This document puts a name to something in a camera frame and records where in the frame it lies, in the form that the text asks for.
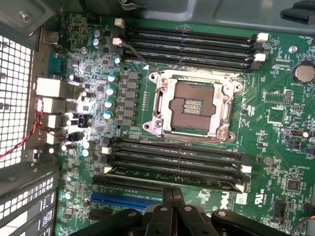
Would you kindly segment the blue expansion slot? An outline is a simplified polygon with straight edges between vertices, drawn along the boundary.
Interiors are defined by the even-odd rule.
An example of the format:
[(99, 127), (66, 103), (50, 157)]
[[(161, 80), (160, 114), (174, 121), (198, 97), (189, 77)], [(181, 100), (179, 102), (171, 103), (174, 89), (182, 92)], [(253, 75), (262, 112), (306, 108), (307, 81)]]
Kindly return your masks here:
[(118, 207), (127, 207), (134, 209), (145, 209), (150, 205), (160, 204), (161, 201), (133, 198), (127, 196), (119, 196), (107, 193), (94, 192), (90, 196), (90, 202), (103, 205), (111, 205)]

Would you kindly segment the long black expansion slot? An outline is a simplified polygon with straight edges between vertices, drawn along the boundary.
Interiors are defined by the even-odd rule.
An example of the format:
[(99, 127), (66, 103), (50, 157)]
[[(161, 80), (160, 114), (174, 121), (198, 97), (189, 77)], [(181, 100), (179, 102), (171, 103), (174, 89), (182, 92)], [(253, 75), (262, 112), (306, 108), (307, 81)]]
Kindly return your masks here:
[(107, 177), (107, 176), (93, 176), (92, 184), (99, 186), (117, 187), (125, 189), (133, 189), (137, 191), (147, 191), (153, 193), (161, 193), (166, 185), (158, 183), (150, 183), (138, 180), (117, 178), (117, 177)]

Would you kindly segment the short black expansion slot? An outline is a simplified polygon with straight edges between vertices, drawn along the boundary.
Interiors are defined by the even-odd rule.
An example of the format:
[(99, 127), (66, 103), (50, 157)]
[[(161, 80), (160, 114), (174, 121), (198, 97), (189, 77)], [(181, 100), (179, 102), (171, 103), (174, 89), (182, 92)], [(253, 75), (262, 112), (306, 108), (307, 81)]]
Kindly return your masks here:
[(93, 208), (89, 212), (89, 219), (94, 220), (94, 221), (99, 221), (99, 220), (105, 219), (111, 214), (112, 214), (112, 211)]

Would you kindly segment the green Dell motherboard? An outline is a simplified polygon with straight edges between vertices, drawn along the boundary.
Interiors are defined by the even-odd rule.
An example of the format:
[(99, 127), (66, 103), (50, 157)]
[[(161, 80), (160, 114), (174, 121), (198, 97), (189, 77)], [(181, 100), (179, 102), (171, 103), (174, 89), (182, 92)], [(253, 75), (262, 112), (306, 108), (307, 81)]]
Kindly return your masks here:
[[(140, 26), (197, 32), (251, 36), (256, 30), (125, 19)], [(115, 19), (67, 13), (62, 28), (71, 43), (65, 56), (51, 54), (48, 73), (68, 79), (72, 98), (58, 128), (65, 140), (52, 149), (61, 164), (59, 204), (53, 236), (69, 236), (96, 221), (91, 209), (126, 208), (90, 202), (92, 193), (160, 201), (161, 193), (92, 184), (93, 176), (117, 177), (181, 188), (187, 204), (201, 206), (207, 215), (228, 209), (294, 236), (315, 236), (315, 79), (300, 84), (294, 68), (309, 61), (315, 65), (315, 38), (266, 32), (266, 61), (248, 73), (180, 67), (151, 63), (161, 72), (179, 70), (230, 75), (243, 83), (234, 95), (230, 131), (236, 140), (223, 144), (188, 143), (185, 146), (243, 153), (249, 164), (243, 172), (249, 182), (208, 180), (160, 171), (112, 166), (104, 161), (103, 138), (161, 141), (142, 125), (152, 118), (156, 85), (148, 76), (155, 72), (141, 60), (125, 60), (112, 44)]]

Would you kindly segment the metal CPU socket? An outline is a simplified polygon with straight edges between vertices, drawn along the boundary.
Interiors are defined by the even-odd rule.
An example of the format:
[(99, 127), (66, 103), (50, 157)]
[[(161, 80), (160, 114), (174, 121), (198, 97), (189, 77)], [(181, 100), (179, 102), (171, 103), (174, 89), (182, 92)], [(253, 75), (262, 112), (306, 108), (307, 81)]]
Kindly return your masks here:
[(201, 72), (164, 70), (151, 73), (156, 85), (152, 118), (143, 129), (169, 140), (229, 139), (234, 95), (244, 89), (238, 78)]

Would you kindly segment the metal USB port block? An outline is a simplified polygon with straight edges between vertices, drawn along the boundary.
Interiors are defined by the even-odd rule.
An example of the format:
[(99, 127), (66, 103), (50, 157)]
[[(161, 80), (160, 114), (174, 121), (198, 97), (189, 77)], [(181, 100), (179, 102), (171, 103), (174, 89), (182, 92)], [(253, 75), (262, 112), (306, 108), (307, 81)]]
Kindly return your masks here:
[(60, 114), (49, 115), (47, 118), (47, 127), (49, 128), (60, 128), (63, 124), (63, 116)]
[(60, 132), (48, 132), (46, 133), (46, 143), (50, 145), (54, 145), (59, 143), (63, 137), (61, 136)]

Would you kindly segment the small metal port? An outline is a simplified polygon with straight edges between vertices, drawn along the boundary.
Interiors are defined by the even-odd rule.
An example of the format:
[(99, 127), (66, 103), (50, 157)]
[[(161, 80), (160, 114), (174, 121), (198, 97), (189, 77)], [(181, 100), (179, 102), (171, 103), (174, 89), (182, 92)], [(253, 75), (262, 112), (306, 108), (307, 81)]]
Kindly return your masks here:
[(42, 154), (42, 150), (40, 149), (28, 149), (24, 151), (24, 158), (28, 162), (38, 163), (40, 160), (41, 154)]

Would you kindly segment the tall metal port block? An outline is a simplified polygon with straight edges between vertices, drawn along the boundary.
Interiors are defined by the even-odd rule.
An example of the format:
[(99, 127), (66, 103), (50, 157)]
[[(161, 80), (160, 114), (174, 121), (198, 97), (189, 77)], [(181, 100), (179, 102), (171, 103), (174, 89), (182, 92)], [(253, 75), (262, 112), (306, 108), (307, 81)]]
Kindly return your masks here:
[(66, 102), (63, 100), (57, 100), (53, 98), (42, 98), (42, 100), (38, 100), (37, 109), (44, 113), (64, 113), (66, 108)]

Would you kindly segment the metal ethernet port block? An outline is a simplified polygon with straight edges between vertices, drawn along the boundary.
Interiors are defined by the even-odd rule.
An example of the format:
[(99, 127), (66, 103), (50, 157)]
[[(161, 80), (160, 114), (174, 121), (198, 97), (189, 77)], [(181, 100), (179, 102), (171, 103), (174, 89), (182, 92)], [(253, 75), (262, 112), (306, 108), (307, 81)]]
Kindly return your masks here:
[(59, 97), (61, 81), (48, 78), (38, 78), (36, 94), (40, 96)]

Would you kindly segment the silver coin battery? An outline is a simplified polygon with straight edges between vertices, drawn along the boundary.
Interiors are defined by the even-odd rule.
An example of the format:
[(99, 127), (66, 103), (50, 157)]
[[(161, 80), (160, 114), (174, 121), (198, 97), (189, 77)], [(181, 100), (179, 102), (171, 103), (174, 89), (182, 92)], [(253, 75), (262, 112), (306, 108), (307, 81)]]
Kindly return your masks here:
[(315, 79), (315, 65), (309, 61), (298, 64), (293, 70), (293, 78), (300, 84), (312, 82)]

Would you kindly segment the dark metal port block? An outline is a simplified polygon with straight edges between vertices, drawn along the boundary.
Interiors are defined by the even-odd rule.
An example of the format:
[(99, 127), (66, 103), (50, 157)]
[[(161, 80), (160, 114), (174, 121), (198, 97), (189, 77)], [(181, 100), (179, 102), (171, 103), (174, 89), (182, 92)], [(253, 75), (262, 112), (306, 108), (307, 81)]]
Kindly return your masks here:
[(59, 32), (45, 30), (42, 34), (42, 42), (50, 45), (57, 45), (59, 41)]

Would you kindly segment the grey metal PC case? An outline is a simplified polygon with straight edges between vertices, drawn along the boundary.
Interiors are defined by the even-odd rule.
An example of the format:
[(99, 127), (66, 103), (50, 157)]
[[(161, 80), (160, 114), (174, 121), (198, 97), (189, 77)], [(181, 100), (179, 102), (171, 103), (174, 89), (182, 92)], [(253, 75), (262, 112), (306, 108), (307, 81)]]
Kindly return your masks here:
[[(67, 102), (74, 85), (49, 75), (51, 54), (65, 56), (71, 43), (62, 28), (67, 13), (153, 20), (315, 38), (315, 0), (0, 0), (0, 236), (53, 236), (59, 204), (61, 164), (52, 149), (65, 136), (47, 127), (49, 115), (37, 109), (38, 100)], [(59, 32), (57, 45), (42, 42), (47, 31)], [(61, 81), (60, 96), (36, 94), (38, 78)], [(46, 143), (46, 133), (63, 139)], [(24, 151), (40, 149), (38, 163)], [(189, 235), (173, 217), (172, 236)]]

